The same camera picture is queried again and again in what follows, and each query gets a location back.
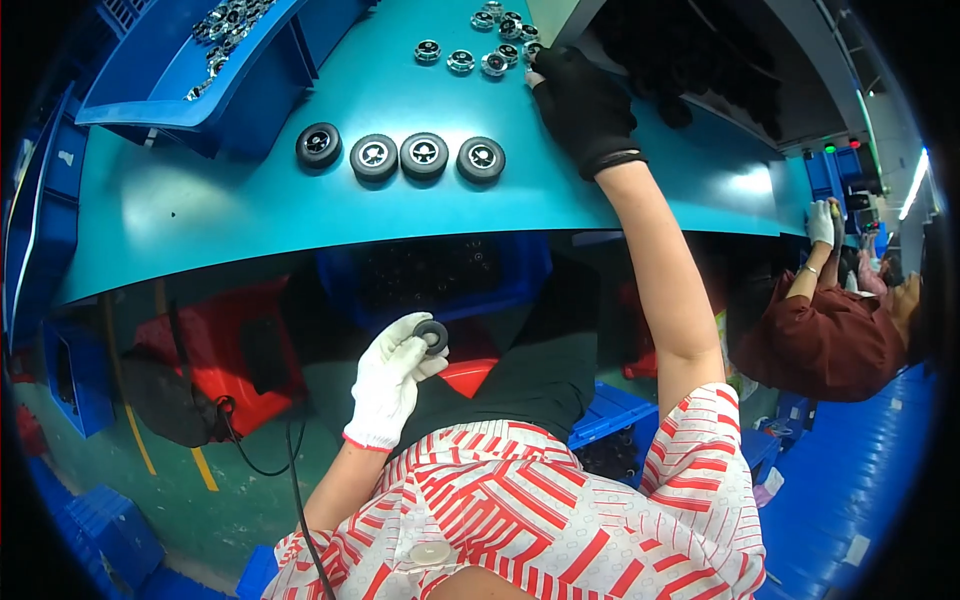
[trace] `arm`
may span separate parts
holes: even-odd
[[[840,272],[840,254],[836,252],[830,252],[827,261],[824,262],[823,266],[820,269],[817,269],[820,273],[820,276],[817,278],[817,287],[818,288],[831,288],[836,287],[837,277]]]
[[[426,356],[426,342],[413,335],[417,324],[428,319],[433,316],[424,312],[397,319],[360,357],[350,389],[353,419],[344,427],[347,443],[303,507],[311,531],[335,529],[370,500],[417,405],[417,384],[446,368],[449,350]]]
[[[824,242],[814,242],[813,250],[810,251],[809,258],[806,260],[804,267],[797,272],[797,278],[793,280],[793,285],[790,286],[786,297],[804,296],[808,300],[813,300],[813,293],[817,288],[818,275],[815,275],[810,269],[820,274],[829,259],[830,246]]]
[[[705,383],[725,381],[703,281],[646,157],[631,137],[630,96],[576,48],[537,53],[525,76],[543,125],[596,181],[623,226],[640,303],[657,347],[660,418]]]
[[[640,303],[657,347],[663,420],[691,391],[726,380],[716,322],[684,235],[646,163],[605,169],[596,181],[630,248]]]
[[[861,250],[858,256],[856,267],[856,282],[861,289],[870,292],[876,296],[883,296],[887,293],[887,284],[883,282],[883,277],[874,271],[870,266],[870,255],[867,251]]]
[[[347,442],[303,506],[310,531],[333,531],[370,500],[388,454]]]
[[[833,223],[833,248],[827,262],[820,269],[818,288],[831,288],[837,285],[837,276],[840,271],[840,247],[843,245],[844,221],[840,214],[840,202],[836,198],[827,198],[830,211],[830,220]]]

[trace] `maroon shirt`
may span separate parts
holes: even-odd
[[[780,277],[733,363],[768,388],[811,399],[860,402],[875,395],[906,364],[903,339],[882,308],[889,300],[839,286],[817,289],[813,300],[787,299],[794,278],[789,272]]]

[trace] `green floor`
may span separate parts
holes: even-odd
[[[602,275],[598,374],[606,383],[656,401],[656,382],[625,380],[619,372],[622,341],[615,309],[616,283],[629,273],[622,242],[572,248],[568,233],[553,234],[552,245],[593,265]],[[231,287],[291,272],[309,253],[264,257],[168,276],[167,299],[180,305],[201,300]],[[137,324],[156,314],[156,283],[143,282],[113,293],[113,323],[118,350],[132,345]],[[104,306],[87,306],[90,318],[103,318]],[[519,330],[529,306],[484,318],[499,346]],[[306,365],[313,415],[306,425],[298,461],[300,489],[309,493],[325,473],[340,445],[340,431],[352,413],[349,387],[356,374],[354,361]],[[143,444],[156,470],[152,475],[141,456],[122,404],[114,404],[116,423],[83,440],[55,407],[45,385],[17,384],[16,399],[39,419],[50,456],[64,483],[86,491],[104,483],[132,499],[168,551],[168,564],[203,583],[232,592],[253,548],[273,545],[295,524],[291,481],[285,473],[267,478],[253,472],[232,444],[209,444],[202,450],[218,491],[212,492],[191,450],[168,442],[137,422]],[[772,415],[777,392],[760,388],[741,403],[741,421]],[[244,449],[264,469],[286,464],[283,425],[269,422],[244,440]]]

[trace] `ceiling light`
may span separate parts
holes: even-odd
[[[917,192],[920,191],[920,184],[924,182],[926,169],[930,166],[930,158],[926,155],[926,148],[920,152],[920,161],[917,162],[917,172],[913,174],[913,183],[910,184],[910,191],[906,194],[906,200],[903,202],[903,208],[900,209],[900,220],[906,219],[910,212],[910,206],[917,199]]]

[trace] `glove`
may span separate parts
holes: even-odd
[[[833,248],[833,233],[830,204],[823,200],[810,203],[810,220],[806,222],[806,234],[810,237],[810,244],[823,242]]]
[[[636,129],[630,96],[580,50],[540,50],[526,81],[533,88],[543,125],[584,180],[593,181],[608,167],[646,161],[630,138]]]
[[[840,247],[847,237],[847,219],[840,213],[840,203],[836,198],[827,198],[830,204],[830,218],[833,220],[833,253],[840,255]]]
[[[390,452],[417,406],[417,384],[446,369],[449,348],[426,356],[427,343],[413,337],[414,327],[433,319],[430,313],[401,317],[376,336],[357,365],[350,389],[355,402],[353,419],[344,427],[344,439],[361,448]]]

